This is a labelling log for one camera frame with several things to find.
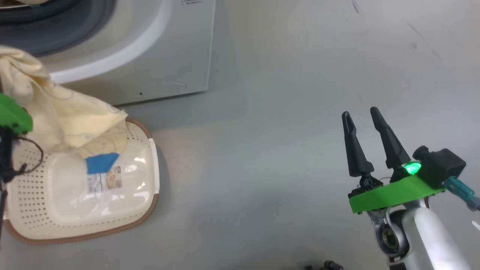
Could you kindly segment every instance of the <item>glowing green led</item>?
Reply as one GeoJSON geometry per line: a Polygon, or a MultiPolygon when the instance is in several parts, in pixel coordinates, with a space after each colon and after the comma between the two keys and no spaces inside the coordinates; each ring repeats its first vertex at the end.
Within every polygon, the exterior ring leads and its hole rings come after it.
{"type": "Polygon", "coordinates": [[[408,171],[408,173],[410,173],[411,175],[414,175],[420,170],[421,164],[418,162],[411,162],[405,165],[404,168],[408,171]]]}

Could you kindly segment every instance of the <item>washing machine drum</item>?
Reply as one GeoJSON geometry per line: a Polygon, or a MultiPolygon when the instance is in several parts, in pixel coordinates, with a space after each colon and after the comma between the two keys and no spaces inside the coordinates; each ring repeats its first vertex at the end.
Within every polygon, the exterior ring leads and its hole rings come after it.
{"type": "Polygon", "coordinates": [[[98,32],[116,0],[50,0],[25,5],[0,0],[0,45],[44,56],[71,48],[98,32]]]}

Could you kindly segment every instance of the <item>laundry basket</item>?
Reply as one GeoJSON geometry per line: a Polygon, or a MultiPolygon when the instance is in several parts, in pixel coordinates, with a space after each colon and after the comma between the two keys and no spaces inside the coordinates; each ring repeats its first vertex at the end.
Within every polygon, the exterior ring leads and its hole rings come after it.
{"type": "MultiPolygon", "coordinates": [[[[109,174],[95,175],[97,182],[87,179],[85,160],[73,152],[45,153],[37,170],[15,177],[7,185],[4,228],[24,243],[49,245],[118,233],[144,222],[158,201],[156,147],[138,121],[127,119],[127,128],[124,152],[109,174]],[[101,184],[101,177],[113,181],[101,184]]],[[[21,142],[13,162],[32,165],[39,156],[34,145],[21,142]]]]}

